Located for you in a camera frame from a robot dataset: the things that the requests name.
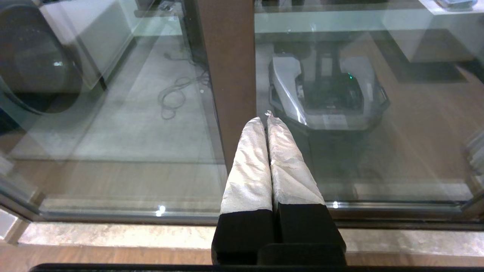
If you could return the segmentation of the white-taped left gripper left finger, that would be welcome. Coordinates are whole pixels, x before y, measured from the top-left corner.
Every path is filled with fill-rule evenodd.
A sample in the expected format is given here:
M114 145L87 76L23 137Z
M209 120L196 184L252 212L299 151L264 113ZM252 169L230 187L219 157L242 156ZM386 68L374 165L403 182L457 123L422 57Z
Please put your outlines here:
M242 130L223 192L214 265L256 265L259 250L275 242L272 190L265 129L256 117Z

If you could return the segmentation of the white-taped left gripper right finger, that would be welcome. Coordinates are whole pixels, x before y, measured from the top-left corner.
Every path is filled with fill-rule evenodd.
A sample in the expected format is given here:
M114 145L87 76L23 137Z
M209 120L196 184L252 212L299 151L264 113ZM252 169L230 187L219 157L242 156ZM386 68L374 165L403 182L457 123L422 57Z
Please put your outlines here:
M287 125L267 113L273 200L282 243L346 251L346 243Z

